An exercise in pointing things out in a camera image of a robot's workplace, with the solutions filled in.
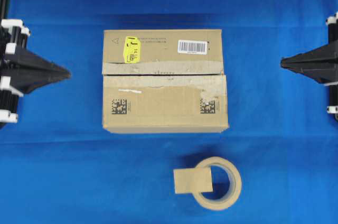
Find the box flap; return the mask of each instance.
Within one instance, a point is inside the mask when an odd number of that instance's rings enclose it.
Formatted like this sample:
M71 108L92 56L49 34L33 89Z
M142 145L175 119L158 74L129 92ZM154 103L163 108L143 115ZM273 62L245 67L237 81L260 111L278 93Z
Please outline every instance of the box flap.
M103 75L223 74L221 30L106 30ZM127 37L140 41L139 62L126 62Z
M104 76L111 132L220 132L228 128L226 77Z

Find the roll of tape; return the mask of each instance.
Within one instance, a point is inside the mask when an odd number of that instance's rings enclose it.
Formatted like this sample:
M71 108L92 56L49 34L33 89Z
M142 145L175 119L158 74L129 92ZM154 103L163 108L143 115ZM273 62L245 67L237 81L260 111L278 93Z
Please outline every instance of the roll of tape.
M202 193L195 192L192 193L195 197L195 200L204 208L210 210L224 210L232 206L238 199L239 194L242 190L242 179L237 170L237 168L229 161L220 158L220 157L211 157L201 161L197 164L196 167L211 167L217 166L225 170L229 178L229 190L228 192L220 199L210 200L205 198Z

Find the barcode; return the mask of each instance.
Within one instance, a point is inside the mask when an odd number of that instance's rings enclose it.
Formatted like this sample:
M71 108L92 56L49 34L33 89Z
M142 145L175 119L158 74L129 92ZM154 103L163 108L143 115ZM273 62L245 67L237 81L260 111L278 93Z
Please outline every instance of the barcode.
M207 42L179 40L178 53L203 54L207 53Z

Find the blue cloth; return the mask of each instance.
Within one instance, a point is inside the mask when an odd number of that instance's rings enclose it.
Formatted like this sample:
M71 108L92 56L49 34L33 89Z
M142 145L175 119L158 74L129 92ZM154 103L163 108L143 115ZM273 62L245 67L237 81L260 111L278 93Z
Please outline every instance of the blue cloth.
M11 0L28 48L72 79L20 99L0 132L0 223L337 223L338 124L327 89L279 66L327 43L338 0ZM105 29L223 29L230 129L102 129ZM175 195L174 168L220 156L242 194L221 212Z

